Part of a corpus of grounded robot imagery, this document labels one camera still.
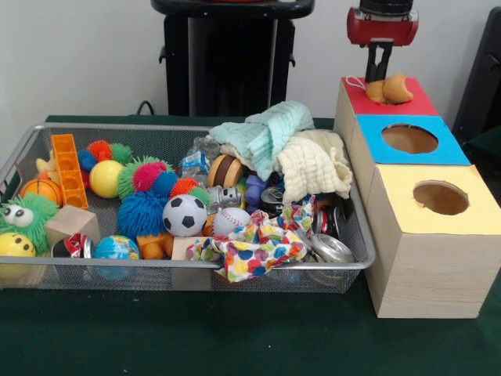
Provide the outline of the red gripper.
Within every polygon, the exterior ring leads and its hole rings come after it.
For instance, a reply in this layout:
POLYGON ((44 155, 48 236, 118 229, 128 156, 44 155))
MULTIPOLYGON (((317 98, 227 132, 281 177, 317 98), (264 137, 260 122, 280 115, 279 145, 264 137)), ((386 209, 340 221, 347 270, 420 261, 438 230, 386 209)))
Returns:
POLYGON ((419 13, 413 9, 403 16, 378 16, 350 8, 347 18, 347 34, 353 45, 368 45, 365 82, 373 82, 387 75, 387 66, 394 46, 407 46, 413 42, 419 27, 419 13), (378 44, 383 50, 377 64, 378 44))

